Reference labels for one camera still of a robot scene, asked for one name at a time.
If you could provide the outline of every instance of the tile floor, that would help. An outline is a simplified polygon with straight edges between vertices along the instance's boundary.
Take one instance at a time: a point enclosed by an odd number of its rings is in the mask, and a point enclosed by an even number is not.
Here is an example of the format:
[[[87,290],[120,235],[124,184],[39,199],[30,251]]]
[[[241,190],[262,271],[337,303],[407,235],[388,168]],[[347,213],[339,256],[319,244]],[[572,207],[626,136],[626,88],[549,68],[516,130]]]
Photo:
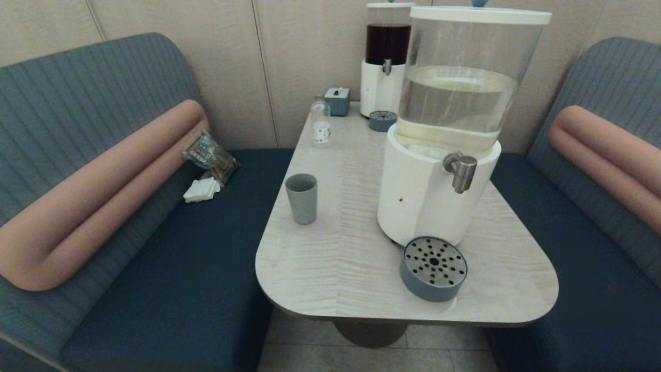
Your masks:
[[[482,330],[409,326],[381,349],[359,348],[331,322],[273,310],[259,372],[498,372]]]

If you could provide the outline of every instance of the gray tissue box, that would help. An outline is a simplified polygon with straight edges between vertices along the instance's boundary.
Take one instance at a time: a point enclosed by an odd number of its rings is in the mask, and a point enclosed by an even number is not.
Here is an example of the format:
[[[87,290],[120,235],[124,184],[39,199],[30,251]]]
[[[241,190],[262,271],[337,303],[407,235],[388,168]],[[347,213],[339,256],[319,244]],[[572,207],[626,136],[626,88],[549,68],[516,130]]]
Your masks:
[[[346,116],[349,112],[351,92],[349,88],[330,88],[324,95],[324,101],[330,106],[331,116]]]

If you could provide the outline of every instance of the white table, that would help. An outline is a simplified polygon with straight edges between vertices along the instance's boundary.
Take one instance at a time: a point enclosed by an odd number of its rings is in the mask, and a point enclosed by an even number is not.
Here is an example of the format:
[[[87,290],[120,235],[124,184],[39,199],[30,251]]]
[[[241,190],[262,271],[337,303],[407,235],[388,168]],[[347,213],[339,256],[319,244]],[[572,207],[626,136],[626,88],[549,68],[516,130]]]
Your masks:
[[[293,221],[282,186],[257,251],[257,278],[276,306],[336,324],[492,327],[530,324],[553,307],[555,270],[491,183],[457,246],[469,266],[458,295],[427,302],[409,292],[399,276],[403,248],[376,220],[386,133],[368,128],[357,103],[331,125],[332,143],[316,148],[308,118],[286,175],[317,178],[316,222]]]

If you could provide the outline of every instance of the white lid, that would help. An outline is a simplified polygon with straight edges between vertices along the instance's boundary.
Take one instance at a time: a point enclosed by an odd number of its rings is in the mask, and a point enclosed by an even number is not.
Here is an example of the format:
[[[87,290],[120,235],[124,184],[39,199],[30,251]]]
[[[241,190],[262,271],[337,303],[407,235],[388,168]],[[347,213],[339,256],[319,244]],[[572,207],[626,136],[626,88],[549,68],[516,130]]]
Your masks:
[[[493,23],[493,24],[549,24],[552,13],[521,9],[473,7],[413,7],[411,18],[434,21]]]
[[[410,8],[415,3],[368,3],[368,8]]]

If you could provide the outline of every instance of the metal spigot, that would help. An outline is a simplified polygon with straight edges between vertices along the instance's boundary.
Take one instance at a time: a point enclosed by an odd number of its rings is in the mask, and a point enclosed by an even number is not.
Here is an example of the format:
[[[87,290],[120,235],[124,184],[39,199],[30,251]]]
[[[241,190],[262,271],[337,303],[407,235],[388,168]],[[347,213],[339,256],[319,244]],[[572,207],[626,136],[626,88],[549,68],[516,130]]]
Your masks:
[[[471,188],[471,182],[473,182],[473,175],[477,167],[477,159],[472,156],[464,156],[461,151],[457,151],[443,159],[443,167],[446,171],[454,174],[452,187],[454,187],[457,194]]]
[[[383,66],[381,66],[381,70],[385,73],[386,76],[390,76],[390,71],[393,70],[393,61],[383,60]]]

